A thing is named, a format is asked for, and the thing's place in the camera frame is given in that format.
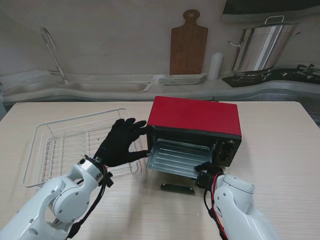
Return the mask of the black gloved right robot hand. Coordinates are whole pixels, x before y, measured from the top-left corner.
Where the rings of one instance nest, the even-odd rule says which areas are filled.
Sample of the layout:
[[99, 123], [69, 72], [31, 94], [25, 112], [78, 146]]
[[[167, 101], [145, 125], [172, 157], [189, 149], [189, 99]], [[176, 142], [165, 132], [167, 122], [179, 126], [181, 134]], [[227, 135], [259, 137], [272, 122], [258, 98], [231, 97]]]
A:
[[204, 162], [200, 165], [197, 165], [194, 167], [194, 170], [197, 172], [197, 173], [200, 173], [200, 172], [203, 172], [203, 171], [206, 171], [207, 174], [210, 174], [212, 176], [216, 176], [216, 175], [223, 175], [224, 174], [224, 171], [222, 168], [214, 165], [212, 162]]

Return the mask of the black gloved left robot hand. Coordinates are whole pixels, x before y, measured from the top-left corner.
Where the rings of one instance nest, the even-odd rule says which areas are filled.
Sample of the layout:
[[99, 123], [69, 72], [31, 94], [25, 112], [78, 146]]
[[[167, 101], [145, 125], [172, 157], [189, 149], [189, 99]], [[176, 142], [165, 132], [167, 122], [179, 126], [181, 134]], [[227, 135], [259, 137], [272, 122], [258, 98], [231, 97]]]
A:
[[129, 151], [130, 145], [140, 136], [153, 130], [145, 120], [136, 122], [135, 118], [118, 119], [111, 127], [105, 140], [100, 144], [94, 158], [107, 167], [117, 167], [151, 155], [148, 150]]

